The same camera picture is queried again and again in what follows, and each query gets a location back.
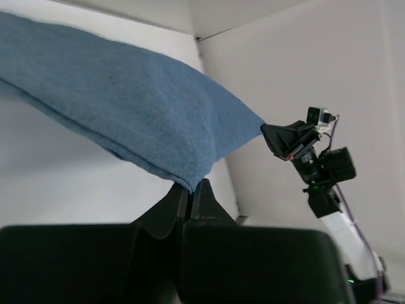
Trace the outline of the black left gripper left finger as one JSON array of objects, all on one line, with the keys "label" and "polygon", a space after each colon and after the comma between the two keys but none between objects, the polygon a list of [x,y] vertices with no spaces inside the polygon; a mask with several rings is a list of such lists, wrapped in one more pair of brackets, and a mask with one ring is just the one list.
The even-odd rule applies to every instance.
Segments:
[{"label": "black left gripper left finger", "polygon": [[124,224],[1,229],[2,303],[178,303],[173,233],[188,192],[178,184]]}]

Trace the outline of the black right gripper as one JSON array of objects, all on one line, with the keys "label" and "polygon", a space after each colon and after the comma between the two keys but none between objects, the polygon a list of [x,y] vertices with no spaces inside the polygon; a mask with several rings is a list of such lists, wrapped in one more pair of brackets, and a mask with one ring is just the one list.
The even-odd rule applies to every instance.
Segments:
[{"label": "black right gripper", "polygon": [[305,184],[320,179],[319,160],[314,144],[320,140],[313,124],[298,120],[287,126],[264,124],[261,131],[270,151],[286,162],[291,162]]}]

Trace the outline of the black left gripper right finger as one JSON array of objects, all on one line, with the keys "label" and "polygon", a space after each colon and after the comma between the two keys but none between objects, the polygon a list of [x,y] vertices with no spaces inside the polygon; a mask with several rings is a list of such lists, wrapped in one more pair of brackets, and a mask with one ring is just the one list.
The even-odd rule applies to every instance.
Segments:
[{"label": "black left gripper right finger", "polygon": [[184,303],[354,303],[332,238],[321,231],[236,224],[202,180],[184,224]]}]

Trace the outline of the blue cloth placemat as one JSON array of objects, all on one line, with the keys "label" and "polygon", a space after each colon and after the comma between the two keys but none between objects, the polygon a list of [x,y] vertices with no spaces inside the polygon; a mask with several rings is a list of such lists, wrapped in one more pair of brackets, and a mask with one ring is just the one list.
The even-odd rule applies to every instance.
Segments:
[{"label": "blue cloth placemat", "polygon": [[181,61],[10,13],[1,14],[1,91],[190,191],[263,125]]}]

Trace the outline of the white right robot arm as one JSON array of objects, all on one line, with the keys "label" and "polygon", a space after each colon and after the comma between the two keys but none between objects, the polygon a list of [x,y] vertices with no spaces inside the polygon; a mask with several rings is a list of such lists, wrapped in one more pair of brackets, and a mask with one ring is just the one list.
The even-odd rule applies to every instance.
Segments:
[{"label": "white right robot arm", "polygon": [[314,145],[323,136],[333,138],[339,121],[297,122],[288,126],[261,126],[266,144],[279,159],[291,162],[307,187],[308,204],[331,233],[347,259],[347,271],[358,303],[380,303],[388,289],[383,260],[373,251],[345,199],[339,183],[355,178],[356,169],[347,148],[327,146],[320,154]]}]

